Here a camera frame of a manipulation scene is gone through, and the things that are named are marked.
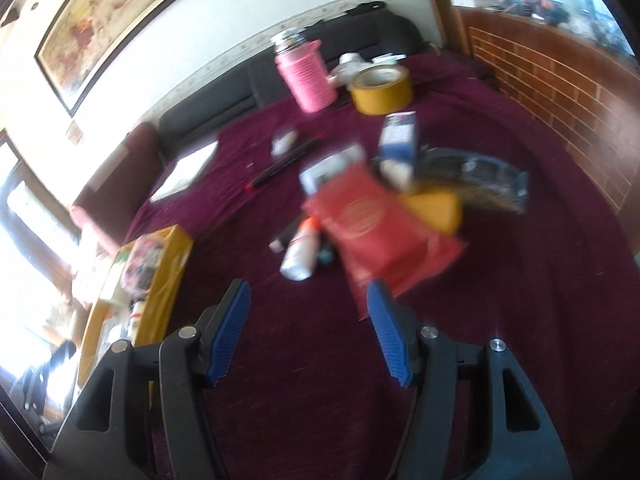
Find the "yellow tape roll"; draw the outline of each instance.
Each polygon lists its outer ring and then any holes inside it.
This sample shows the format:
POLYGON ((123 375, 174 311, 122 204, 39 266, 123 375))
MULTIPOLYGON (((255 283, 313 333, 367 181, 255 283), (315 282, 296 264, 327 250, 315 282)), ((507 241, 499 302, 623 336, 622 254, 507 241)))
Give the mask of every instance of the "yellow tape roll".
POLYGON ((409 71, 404 66, 372 66, 360 72, 351 85, 356 109, 365 115, 387 115, 414 100, 409 71))

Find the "purple tablecloth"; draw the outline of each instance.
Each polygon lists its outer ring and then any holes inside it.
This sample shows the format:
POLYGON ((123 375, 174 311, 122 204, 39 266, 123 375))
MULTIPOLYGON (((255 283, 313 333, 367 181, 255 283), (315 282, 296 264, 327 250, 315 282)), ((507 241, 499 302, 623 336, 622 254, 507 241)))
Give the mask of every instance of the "purple tablecloth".
MULTIPOLYGON (((459 262, 401 300, 458 341, 504 339, 582 475, 640 385, 640 276, 622 231, 551 129, 434 54, 406 65, 422 142, 529 171, 530 201, 521 216, 466 210, 460 236, 469 247, 459 262)), ((351 104, 310 116, 278 102, 223 131, 204 177, 147 203, 130 229, 133 238, 177 223, 195 240, 171 330, 217 303, 231 279, 251 285, 229 374, 205 396, 233 480, 375 480, 391 464, 410 393, 389 377, 371 323, 357 321, 342 267, 288 282, 282 256, 268 249, 300 211, 298 171, 323 152, 244 192, 270 164, 279 130, 322 136, 327 149, 357 140, 373 154, 382 121, 351 104)))

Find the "red pouch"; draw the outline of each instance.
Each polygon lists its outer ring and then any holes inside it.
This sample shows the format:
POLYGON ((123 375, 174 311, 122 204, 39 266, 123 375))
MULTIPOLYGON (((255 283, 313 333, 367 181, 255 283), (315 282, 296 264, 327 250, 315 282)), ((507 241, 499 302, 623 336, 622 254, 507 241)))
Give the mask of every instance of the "red pouch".
POLYGON ((440 274, 465 248, 456 237, 440 234, 416 218, 377 183, 363 162, 324 184, 303 210, 320 221, 338 247, 361 319, 369 315, 370 281, 385 280, 399 296, 440 274))

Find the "pink thermos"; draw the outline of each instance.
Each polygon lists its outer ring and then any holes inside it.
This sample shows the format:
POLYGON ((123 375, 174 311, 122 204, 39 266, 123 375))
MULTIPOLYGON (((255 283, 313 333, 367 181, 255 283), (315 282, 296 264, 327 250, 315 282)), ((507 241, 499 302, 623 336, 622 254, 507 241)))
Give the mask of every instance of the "pink thermos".
POLYGON ((293 97, 303 112, 322 110, 338 98, 338 92, 327 82, 328 73, 318 49, 321 41, 308 42, 301 29, 288 28, 277 34, 276 65, 293 97))

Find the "sofa arm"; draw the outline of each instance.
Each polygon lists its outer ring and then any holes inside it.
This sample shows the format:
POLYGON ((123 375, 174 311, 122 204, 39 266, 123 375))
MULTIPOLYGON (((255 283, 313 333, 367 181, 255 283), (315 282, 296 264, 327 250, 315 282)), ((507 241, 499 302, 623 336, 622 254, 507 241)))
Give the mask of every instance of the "sofa arm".
POLYGON ((80 228, 91 226, 109 252, 125 240, 129 225, 164 170, 158 134, 139 124, 91 177, 71 208, 80 228))

